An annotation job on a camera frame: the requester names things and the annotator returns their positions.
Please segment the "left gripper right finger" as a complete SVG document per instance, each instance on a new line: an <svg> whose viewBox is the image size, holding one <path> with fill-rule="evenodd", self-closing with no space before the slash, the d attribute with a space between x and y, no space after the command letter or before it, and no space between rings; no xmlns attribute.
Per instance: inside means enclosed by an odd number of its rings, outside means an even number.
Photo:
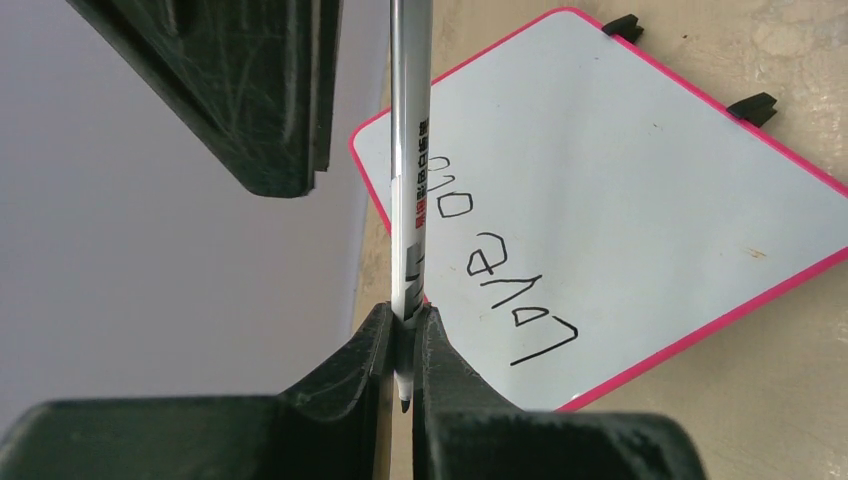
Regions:
<svg viewBox="0 0 848 480"><path fill-rule="evenodd" d="M644 412L540 412L497 393L450 344L439 311L418 321L416 479L703 479L694 442Z"/></svg>

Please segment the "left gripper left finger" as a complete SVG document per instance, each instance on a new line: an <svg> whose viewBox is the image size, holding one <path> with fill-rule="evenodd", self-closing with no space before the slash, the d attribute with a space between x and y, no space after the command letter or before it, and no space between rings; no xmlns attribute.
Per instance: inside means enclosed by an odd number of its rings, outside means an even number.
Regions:
<svg viewBox="0 0 848 480"><path fill-rule="evenodd" d="M392 313L275 395L55 400L1 441L5 479L386 479Z"/></svg>

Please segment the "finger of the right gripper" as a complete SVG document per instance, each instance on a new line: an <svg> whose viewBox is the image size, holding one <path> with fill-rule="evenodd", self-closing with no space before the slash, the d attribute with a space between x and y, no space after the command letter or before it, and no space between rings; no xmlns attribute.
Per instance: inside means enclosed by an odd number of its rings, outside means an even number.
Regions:
<svg viewBox="0 0 848 480"><path fill-rule="evenodd" d="M250 193L314 186L315 1L73 1Z"/></svg>
<svg viewBox="0 0 848 480"><path fill-rule="evenodd" d="M317 25L315 29L316 118L314 133L314 160L316 172L326 172L330 164L333 107L343 2L340 0L316 1Z"/></svg>

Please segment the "white whiteboard marker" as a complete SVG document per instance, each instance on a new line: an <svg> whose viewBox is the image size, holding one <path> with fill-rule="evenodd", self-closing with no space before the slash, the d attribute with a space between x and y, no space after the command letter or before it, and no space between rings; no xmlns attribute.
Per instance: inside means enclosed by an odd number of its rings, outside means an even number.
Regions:
<svg viewBox="0 0 848 480"><path fill-rule="evenodd" d="M390 3L390 303L404 413L412 404L415 330L424 310L432 26L431 1Z"/></svg>

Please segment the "red framed whiteboard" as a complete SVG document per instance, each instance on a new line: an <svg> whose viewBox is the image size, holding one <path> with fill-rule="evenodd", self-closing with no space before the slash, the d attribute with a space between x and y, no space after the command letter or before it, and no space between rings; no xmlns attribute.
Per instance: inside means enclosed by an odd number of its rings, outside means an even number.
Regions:
<svg viewBox="0 0 848 480"><path fill-rule="evenodd" d="M529 410L579 408L847 257L847 189L575 8L432 88L425 292Z"/></svg>

